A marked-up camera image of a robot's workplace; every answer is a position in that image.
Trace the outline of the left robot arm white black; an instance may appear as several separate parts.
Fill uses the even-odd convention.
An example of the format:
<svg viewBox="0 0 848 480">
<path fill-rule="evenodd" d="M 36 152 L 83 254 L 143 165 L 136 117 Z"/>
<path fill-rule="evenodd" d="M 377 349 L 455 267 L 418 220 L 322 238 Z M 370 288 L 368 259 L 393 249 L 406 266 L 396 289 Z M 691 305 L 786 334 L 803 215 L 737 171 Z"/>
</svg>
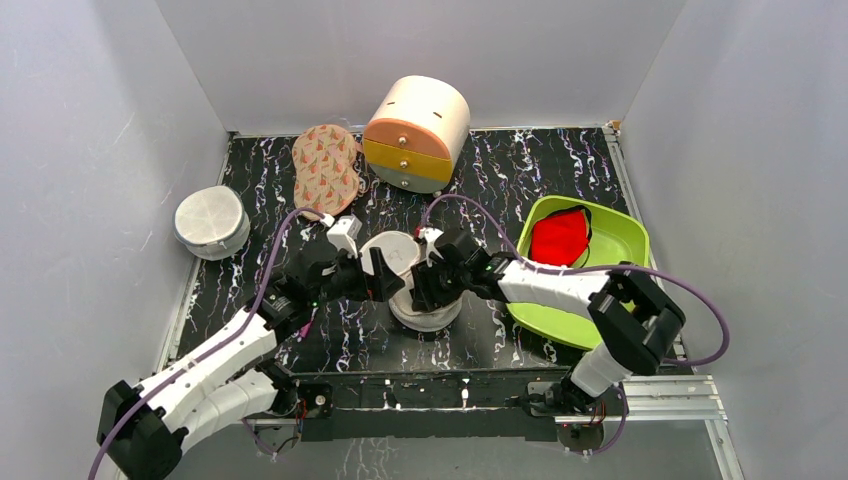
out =
<svg viewBox="0 0 848 480">
<path fill-rule="evenodd" d="M 137 384 L 107 390 L 89 476 L 109 458 L 129 479 L 164 479 L 192 447 L 232 423 L 308 409 L 298 380 L 270 353 L 323 303 L 389 300 L 408 268 L 396 249 L 369 243 L 303 249 L 282 272 L 266 272 L 255 296 L 212 337 Z"/>
</svg>

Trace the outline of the red bra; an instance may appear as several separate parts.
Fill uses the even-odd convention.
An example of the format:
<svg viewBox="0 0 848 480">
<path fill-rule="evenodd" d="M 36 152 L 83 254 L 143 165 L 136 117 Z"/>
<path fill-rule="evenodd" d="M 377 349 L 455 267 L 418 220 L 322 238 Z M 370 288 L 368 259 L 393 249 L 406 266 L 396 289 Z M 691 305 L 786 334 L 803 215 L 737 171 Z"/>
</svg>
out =
<svg viewBox="0 0 848 480">
<path fill-rule="evenodd" d="M 586 206 L 557 210 L 533 225 L 527 256 L 552 266 L 583 267 L 592 236 L 592 214 Z"/>
</svg>

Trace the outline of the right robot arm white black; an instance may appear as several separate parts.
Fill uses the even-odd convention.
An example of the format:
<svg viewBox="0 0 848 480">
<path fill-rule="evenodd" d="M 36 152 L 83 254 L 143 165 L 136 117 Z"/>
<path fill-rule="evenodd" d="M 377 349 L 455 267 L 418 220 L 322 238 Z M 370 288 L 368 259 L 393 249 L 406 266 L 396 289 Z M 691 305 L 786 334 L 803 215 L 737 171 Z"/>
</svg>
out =
<svg viewBox="0 0 848 480">
<path fill-rule="evenodd" d="M 534 304 L 591 321 L 600 343 L 563 379 L 565 405 L 590 413 L 610 387 L 655 374 L 685 324 L 680 307 L 648 269 L 621 263 L 598 270 L 556 269 L 513 253 L 487 252 L 462 229 L 423 228 L 412 269 L 412 308 L 431 312 L 471 292 L 505 304 Z"/>
</svg>

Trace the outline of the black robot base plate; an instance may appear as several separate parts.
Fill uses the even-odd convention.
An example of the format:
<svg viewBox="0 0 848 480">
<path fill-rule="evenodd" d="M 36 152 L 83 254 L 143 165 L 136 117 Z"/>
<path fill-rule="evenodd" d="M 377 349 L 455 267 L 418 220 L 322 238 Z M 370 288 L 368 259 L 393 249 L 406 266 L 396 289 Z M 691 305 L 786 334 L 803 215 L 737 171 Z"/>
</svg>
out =
<svg viewBox="0 0 848 480">
<path fill-rule="evenodd" d="M 299 374 L 308 442 L 356 438 L 522 437 L 555 441 L 572 413 L 564 368 Z"/>
</svg>

